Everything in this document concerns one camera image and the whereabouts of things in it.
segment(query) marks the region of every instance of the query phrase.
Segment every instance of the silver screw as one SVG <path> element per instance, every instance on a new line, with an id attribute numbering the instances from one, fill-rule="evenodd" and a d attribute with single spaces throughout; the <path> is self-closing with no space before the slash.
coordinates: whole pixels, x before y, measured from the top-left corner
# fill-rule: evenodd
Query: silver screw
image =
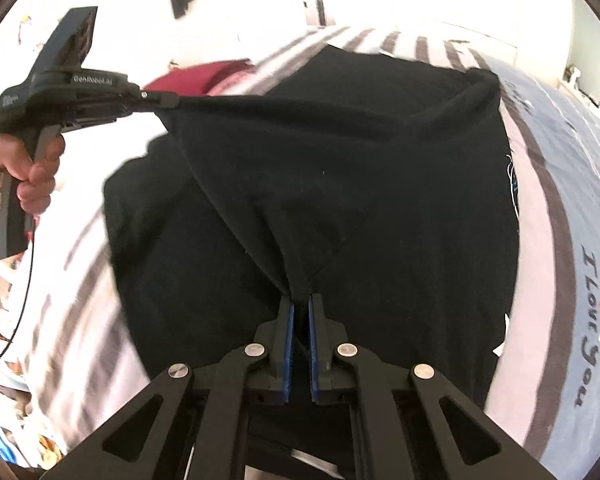
<path id="1" fill-rule="evenodd" d="M 179 363 L 176 365 L 171 365 L 169 367 L 169 375 L 170 375 L 170 377 L 173 377 L 174 379 L 181 379 L 183 377 L 186 377 L 188 373 L 189 373 L 189 367 L 182 363 Z"/>
<path id="2" fill-rule="evenodd" d="M 342 357 L 353 357 L 358 353 L 358 347 L 351 343 L 343 343 L 338 346 L 338 354 Z"/>
<path id="3" fill-rule="evenodd" d="M 264 346 L 260 343 L 251 343 L 244 347 L 244 353 L 249 357 L 260 357 L 264 354 Z"/>
<path id="4" fill-rule="evenodd" d="M 416 365 L 413 369 L 413 373 L 416 374 L 416 377 L 421 379 L 430 379 L 433 377 L 435 371 L 429 365 Z"/>

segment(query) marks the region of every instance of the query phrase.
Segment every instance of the human hand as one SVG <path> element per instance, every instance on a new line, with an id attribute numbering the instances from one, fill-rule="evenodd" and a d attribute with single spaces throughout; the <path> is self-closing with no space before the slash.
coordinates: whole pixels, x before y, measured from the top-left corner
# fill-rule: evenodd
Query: human hand
<path id="1" fill-rule="evenodd" d="M 0 134 L 0 175 L 6 170 L 22 181 L 17 193 L 26 213 L 39 215 L 49 207 L 63 153 L 64 138 L 58 136 L 47 145 L 44 158 L 32 162 L 20 139 Z"/>

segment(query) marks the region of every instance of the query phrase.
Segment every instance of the black fabric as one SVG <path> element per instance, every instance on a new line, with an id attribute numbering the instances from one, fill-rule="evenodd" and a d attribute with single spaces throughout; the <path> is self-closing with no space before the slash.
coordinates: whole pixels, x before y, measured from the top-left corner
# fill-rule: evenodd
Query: black fabric
<path id="1" fill-rule="evenodd" d="M 320 292 L 352 342 L 392 364 L 429 363 L 483 407 L 518 258 L 499 103 L 490 72 L 327 47 L 264 97 L 192 98 L 162 113 L 178 148 L 156 144 L 184 156 L 193 179 L 156 213 L 144 257 L 116 254 L 112 240 L 149 375 L 250 342 L 280 294 L 302 326 Z M 163 169 L 134 164 L 116 178 Z M 126 214 L 154 199 L 137 193 Z M 106 189 L 107 224 L 119 200 Z M 295 361 L 292 402 L 256 410 L 250 431 L 350 465 L 346 412 L 311 406 Z"/>

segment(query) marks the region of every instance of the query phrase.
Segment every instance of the triangular cutout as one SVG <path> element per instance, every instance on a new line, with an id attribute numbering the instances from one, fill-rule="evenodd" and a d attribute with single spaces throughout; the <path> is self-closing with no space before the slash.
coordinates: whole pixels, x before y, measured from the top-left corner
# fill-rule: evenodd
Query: triangular cutout
<path id="1" fill-rule="evenodd" d="M 135 462 L 142 453 L 144 443 L 158 416 L 163 398 L 155 395 L 115 433 L 102 443 L 102 449 L 126 462 Z"/>
<path id="2" fill-rule="evenodd" d="M 465 464 L 475 465 L 500 452 L 500 445 L 451 398 L 442 397 L 440 408 Z"/>

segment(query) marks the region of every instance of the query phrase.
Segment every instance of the red cloth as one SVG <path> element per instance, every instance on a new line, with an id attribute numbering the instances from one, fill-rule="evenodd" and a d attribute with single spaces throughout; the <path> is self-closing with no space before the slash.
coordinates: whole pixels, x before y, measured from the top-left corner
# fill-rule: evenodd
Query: red cloth
<path id="1" fill-rule="evenodd" d="M 247 70 L 253 70 L 253 65 L 247 59 L 206 63 L 173 70 L 149 83 L 145 90 L 170 91 L 189 97 L 202 96 L 228 77 Z"/>

